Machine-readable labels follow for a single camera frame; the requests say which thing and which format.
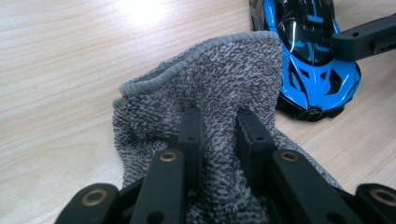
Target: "screw hole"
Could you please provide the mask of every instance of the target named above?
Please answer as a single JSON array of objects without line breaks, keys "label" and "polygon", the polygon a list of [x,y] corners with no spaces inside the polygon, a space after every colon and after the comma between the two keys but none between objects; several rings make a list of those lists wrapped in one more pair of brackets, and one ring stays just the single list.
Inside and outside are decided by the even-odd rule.
[{"label": "screw hole", "polygon": [[93,189],[82,198],[82,204],[85,206],[95,206],[103,202],[107,198],[107,191],[105,189]]},{"label": "screw hole", "polygon": [[342,216],[336,213],[329,213],[326,215],[326,218],[329,219],[329,221],[334,224],[346,223],[346,220]]},{"label": "screw hole", "polygon": [[148,214],[146,219],[148,224],[160,224],[163,223],[165,219],[165,214],[163,212],[152,212]]},{"label": "screw hole", "polygon": [[173,152],[165,152],[161,154],[160,159],[162,161],[174,161],[176,159],[176,154]]},{"label": "screw hole", "polygon": [[298,160],[298,155],[294,154],[292,152],[283,152],[281,154],[281,157],[285,161],[297,161]]},{"label": "screw hole", "polygon": [[396,194],[385,189],[371,189],[371,196],[377,201],[387,204],[389,206],[396,206]]}]

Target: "black plastic bracket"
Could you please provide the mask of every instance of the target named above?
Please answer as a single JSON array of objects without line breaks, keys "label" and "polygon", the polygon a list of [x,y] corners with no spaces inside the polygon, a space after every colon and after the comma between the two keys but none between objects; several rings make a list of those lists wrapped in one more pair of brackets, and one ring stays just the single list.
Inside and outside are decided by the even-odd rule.
[{"label": "black plastic bracket", "polygon": [[353,62],[393,49],[396,49],[396,14],[332,37],[332,53],[341,61]]}]

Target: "terry cloth towel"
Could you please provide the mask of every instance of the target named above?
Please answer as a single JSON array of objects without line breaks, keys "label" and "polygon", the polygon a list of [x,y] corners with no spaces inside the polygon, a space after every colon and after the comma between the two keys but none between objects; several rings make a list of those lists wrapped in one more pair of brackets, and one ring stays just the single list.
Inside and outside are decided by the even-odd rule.
[{"label": "terry cloth towel", "polygon": [[204,128],[203,193],[189,194],[187,223],[266,223],[265,200],[246,185],[235,150],[239,108],[257,114],[276,146],[303,153],[332,185],[337,182],[275,127],[282,46],[275,33],[209,39],[142,77],[120,85],[114,101],[115,146],[124,166],[124,187],[144,176],[151,157],[178,134],[183,112],[197,107]]}]

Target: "wooden table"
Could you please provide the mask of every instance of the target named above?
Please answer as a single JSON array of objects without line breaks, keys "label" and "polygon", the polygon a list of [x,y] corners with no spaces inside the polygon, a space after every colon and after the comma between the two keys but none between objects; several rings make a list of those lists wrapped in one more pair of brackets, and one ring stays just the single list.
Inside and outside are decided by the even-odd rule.
[{"label": "wooden table", "polygon": [[[396,2],[335,0],[343,30]],[[53,223],[80,189],[120,188],[112,101],[119,85],[188,47],[250,29],[248,1],[0,2],[0,223]],[[276,126],[342,186],[396,188],[396,50],[358,61],[346,110],[319,123],[276,113]]]}]

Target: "toy car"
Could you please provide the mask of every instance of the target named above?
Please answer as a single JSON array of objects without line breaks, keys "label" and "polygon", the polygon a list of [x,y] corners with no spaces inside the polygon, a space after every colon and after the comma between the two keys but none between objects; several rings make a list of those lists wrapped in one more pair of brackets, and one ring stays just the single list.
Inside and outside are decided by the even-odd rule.
[{"label": "toy car", "polygon": [[332,0],[253,0],[250,6],[253,30],[275,32],[283,43],[276,108],[307,121],[339,115],[358,89],[361,71],[332,55],[332,36],[340,33]]}]

